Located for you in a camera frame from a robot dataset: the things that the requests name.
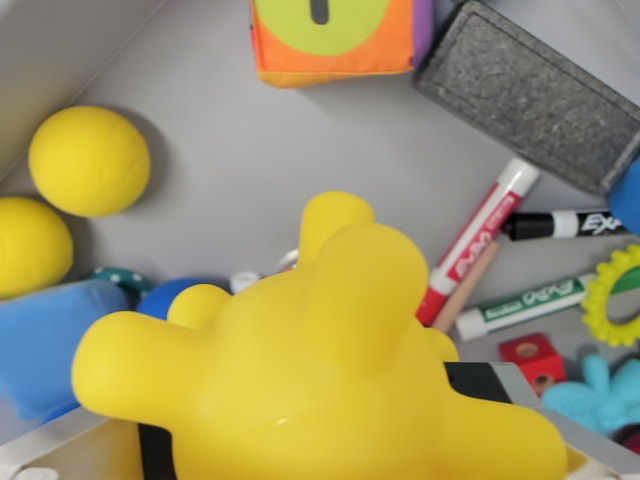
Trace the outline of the black silver gripper right finger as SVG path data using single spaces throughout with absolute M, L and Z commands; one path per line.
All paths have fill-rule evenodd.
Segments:
M 523 406 L 542 414 L 561 433 L 570 479 L 637 479 L 639 456 L 542 406 L 520 370 L 511 363 L 447 362 L 451 386 L 460 394 Z

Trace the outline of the black silver gripper left finger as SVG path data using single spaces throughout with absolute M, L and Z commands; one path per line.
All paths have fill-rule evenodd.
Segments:
M 1 446 L 3 479 L 171 479 L 168 432 L 68 413 Z

